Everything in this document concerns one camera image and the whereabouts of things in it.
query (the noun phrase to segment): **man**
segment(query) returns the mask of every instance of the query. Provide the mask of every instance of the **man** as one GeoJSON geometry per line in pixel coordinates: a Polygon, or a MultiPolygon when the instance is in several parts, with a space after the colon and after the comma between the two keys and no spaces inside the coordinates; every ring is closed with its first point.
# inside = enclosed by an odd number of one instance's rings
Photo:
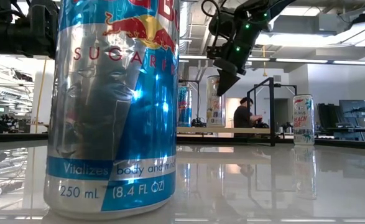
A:
{"type": "MultiPolygon", "coordinates": [[[[251,108],[253,101],[252,99],[249,100],[251,108]]],[[[236,109],[236,111],[233,114],[233,126],[234,128],[252,128],[254,126],[254,123],[259,119],[262,119],[261,115],[253,116],[252,113],[250,113],[250,121],[249,121],[249,113],[247,111],[247,97],[244,97],[240,101],[240,106],[236,109]]],[[[236,133],[233,136],[235,138],[246,138],[249,135],[236,133]]]]}

